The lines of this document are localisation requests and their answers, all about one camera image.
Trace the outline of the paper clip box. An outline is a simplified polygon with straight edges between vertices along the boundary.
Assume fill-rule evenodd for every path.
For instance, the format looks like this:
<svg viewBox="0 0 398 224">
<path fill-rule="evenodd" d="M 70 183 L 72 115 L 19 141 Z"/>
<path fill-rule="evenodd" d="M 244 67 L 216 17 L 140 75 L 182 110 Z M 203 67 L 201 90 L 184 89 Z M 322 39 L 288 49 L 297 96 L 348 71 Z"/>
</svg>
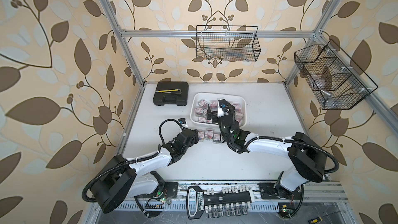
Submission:
<svg viewBox="0 0 398 224">
<path fill-rule="evenodd" d="M 221 141 L 221 134 L 215 132 L 215 133 L 213 134 L 212 142 L 215 143 L 215 144 L 221 144 L 221 143 L 222 143 L 222 141 Z"/>
<path fill-rule="evenodd" d="M 204 130 L 198 130 L 198 137 L 199 137 L 199 141 L 204 141 L 204 139 L 205 139 L 205 131 Z"/>
<path fill-rule="evenodd" d="M 214 139 L 214 130 L 206 129 L 204 139 L 212 141 Z"/>
</svg>

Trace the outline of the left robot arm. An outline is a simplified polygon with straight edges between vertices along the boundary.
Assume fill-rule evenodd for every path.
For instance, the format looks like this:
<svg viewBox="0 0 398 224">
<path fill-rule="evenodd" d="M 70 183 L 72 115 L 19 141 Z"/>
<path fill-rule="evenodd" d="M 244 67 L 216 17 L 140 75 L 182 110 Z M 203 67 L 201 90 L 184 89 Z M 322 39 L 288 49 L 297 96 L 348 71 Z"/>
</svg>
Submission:
<svg viewBox="0 0 398 224">
<path fill-rule="evenodd" d="M 176 123 L 180 131 L 175 138 L 165 142 L 162 127 L 167 122 Z M 158 128 L 161 144 L 157 150 L 143 157 L 126 159 L 114 156 L 108 164 L 83 188 L 81 197 L 97 203 L 104 214 L 112 212 L 126 198 L 162 192 L 163 178 L 156 172 L 179 161 L 188 148 L 199 142 L 198 130 L 186 127 L 186 120 L 167 119 Z"/>
</svg>

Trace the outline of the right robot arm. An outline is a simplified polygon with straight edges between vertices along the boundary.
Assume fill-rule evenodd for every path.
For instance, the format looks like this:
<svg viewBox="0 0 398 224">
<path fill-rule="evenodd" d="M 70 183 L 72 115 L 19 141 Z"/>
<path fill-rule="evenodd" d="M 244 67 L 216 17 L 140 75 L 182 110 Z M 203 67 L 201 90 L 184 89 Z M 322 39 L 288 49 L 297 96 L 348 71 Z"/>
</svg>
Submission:
<svg viewBox="0 0 398 224">
<path fill-rule="evenodd" d="M 304 133 L 277 138 L 242 130 L 235 118 L 234 105 L 225 99 L 219 99 L 217 111 L 209 113 L 208 118 L 218 122 L 222 141 L 235 153 L 261 152 L 290 159 L 292 166 L 280 173 L 271 189 L 271 194 L 280 199 L 290 199 L 297 189 L 300 190 L 300 200 L 295 209 L 288 211 L 283 207 L 279 211 L 283 219 L 292 219 L 300 210 L 304 201 L 304 184 L 320 183 L 325 175 L 336 172 L 340 167 L 332 154 Z"/>
</svg>

